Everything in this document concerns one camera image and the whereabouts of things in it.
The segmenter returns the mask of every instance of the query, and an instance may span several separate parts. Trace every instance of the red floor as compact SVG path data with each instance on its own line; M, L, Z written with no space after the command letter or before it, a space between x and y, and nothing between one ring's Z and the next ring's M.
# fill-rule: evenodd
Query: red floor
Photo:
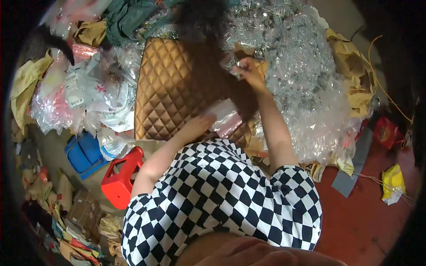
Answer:
M390 152L373 141L362 174L381 178L399 163L408 196L415 197L419 172L411 148ZM316 183L321 201L322 232L315 251L352 265L379 265L392 248L411 211L403 200L387 206L382 188L369 178L358 178L348 198L331 187L337 169L327 167Z

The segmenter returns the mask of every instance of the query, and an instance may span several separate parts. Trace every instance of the checkered shirt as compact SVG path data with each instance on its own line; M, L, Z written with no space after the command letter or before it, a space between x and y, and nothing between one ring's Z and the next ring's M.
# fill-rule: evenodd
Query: checkered shirt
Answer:
M169 265L216 230L313 250L321 224L318 193L303 169L282 166L268 181L241 148L217 139L185 146L153 192L130 201L122 253L129 265Z

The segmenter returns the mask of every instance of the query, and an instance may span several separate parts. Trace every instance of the blue plastic crate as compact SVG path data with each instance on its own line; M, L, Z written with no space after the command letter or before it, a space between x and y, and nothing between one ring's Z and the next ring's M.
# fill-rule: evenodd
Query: blue plastic crate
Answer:
M80 136L73 136L64 151L69 163L82 180L108 163L101 154L98 139L86 131Z

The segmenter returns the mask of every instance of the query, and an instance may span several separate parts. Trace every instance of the red plastic stool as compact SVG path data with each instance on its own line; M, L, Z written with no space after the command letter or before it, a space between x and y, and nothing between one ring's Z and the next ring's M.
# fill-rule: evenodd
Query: red plastic stool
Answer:
M130 193L133 185L130 182L132 174L144 163L144 152L141 148L133 148L123 159L115 159L111 162L108 171L101 183L102 192L111 201L114 207L125 209L130 202ZM119 173L115 173L114 166L124 162Z

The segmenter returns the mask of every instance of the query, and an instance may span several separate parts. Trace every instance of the hand in foreground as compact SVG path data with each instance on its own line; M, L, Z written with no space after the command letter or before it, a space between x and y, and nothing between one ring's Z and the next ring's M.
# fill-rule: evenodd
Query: hand in foreground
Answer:
M254 92L260 96L263 94L270 94L269 89L266 87L265 80L254 66L253 59L246 57L240 60L242 67L234 66L233 70L242 75L242 78L247 80Z
M200 114L189 120L188 123L186 123L185 126L176 133L175 137L182 141L184 145L187 145L203 135L203 133L206 132L215 122L215 115Z

